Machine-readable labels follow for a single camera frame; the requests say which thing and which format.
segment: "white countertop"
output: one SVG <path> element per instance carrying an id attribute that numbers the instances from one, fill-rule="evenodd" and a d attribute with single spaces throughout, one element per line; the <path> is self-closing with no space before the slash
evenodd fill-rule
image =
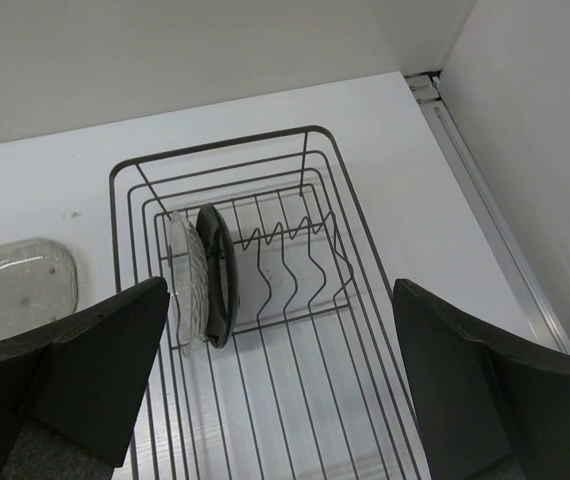
<path id="1" fill-rule="evenodd" d="M 336 137 L 391 281 L 410 278 L 534 340 L 399 73 L 1 144 L 0 244 L 46 237 L 67 245 L 79 308 L 88 306 L 115 292 L 108 176 L 116 163 L 308 124 Z"/>

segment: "clear glass plate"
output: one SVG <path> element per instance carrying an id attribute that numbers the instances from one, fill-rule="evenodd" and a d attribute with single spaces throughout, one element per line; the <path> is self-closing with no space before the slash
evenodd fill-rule
<path id="1" fill-rule="evenodd" d="M 174 291 L 171 310 L 178 325 L 178 345 L 188 355 L 194 344 L 205 340 L 209 314 L 207 259 L 196 228 L 185 216 L 173 213 L 169 223 L 172 278 L 168 283 Z"/>
<path id="2" fill-rule="evenodd" d="M 76 266 L 60 243 L 22 240 L 0 246 L 0 340 L 74 313 Z"/>

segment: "gray fabric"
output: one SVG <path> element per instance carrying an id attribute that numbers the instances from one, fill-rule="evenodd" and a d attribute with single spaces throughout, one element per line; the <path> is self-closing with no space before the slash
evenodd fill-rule
<path id="1" fill-rule="evenodd" d="M 113 469 L 56 433 L 27 422 L 1 473 L 1 480 L 108 480 Z"/>

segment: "black plate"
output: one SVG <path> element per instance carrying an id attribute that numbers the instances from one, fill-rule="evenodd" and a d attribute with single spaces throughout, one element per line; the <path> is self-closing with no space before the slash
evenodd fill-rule
<path id="1" fill-rule="evenodd" d="M 234 242 L 213 205 L 201 207 L 196 220 L 207 258 L 209 317 L 205 336 L 215 348 L 223 348 L 234 330 L 238 311 L 238 270 Z"/>

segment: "wire dish rack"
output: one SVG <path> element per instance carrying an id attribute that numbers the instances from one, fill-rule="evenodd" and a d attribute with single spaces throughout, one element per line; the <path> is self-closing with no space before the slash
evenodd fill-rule
<path id="1" fill-rule="evenodd" d="M 429 478 L 391 288 L 330 132 L 127 160 L 110 199 L 117 290 L 152 275 L 171 288 L 169 215 L 195 222 L 212 203 L 234 240 L 240 292 L 220 350 L 181 354 L 170 315 L 114 478 Z"/>

